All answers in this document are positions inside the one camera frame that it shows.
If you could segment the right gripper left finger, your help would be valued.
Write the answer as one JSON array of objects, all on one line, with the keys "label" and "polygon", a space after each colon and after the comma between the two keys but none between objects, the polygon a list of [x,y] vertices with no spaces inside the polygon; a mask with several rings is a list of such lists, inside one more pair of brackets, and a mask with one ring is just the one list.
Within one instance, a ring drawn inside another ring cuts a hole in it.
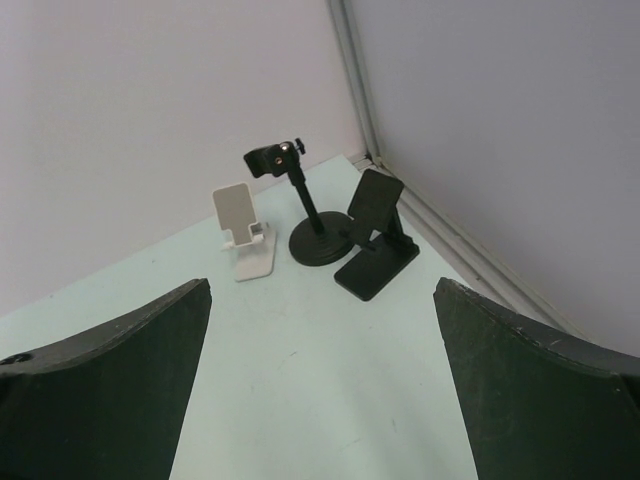
[{"label": "right gripper left finger", "polygon": [[167,479],[211,310],[193,279],[1,362],[4,479]]}]

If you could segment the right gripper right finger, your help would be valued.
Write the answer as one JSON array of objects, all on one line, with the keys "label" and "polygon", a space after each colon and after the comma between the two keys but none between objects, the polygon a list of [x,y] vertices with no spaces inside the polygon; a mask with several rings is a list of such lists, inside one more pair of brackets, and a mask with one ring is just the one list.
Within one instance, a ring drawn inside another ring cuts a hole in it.
[{"label": "right gripper right finger", "polygon": [[637,357],[452,279],[434,303],[479,478],[638,478]]}]

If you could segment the white phone stand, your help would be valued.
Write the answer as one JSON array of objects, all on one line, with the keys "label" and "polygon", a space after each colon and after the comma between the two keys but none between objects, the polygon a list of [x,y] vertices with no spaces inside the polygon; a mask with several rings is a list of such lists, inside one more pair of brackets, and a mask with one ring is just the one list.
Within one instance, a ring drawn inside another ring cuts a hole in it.
[{"label": "white phone stand", "polygon": [[230,251],[236,282],[269,276],[274,269],[277,232],[258,219],[247,183],[216,189],[213,205],[221,231],[226,235],[223,251]]}]

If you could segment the black round-base phone stand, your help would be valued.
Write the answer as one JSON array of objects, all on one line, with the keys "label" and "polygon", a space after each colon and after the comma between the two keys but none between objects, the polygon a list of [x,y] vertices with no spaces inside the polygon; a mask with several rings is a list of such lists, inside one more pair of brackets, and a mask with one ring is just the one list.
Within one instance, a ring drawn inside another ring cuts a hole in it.
[{"label": "black round-base phone stand", "polygon": [[346,214],[316,209],[300,164],[300,157],[305,153],[302,140],[296,138],[252,149],[243,159],[254,178],[287,175],[307,214],[289,237],[289,251],[299,264],[319,267],[345,257],[354,243],[343,233],[350,223]]}]

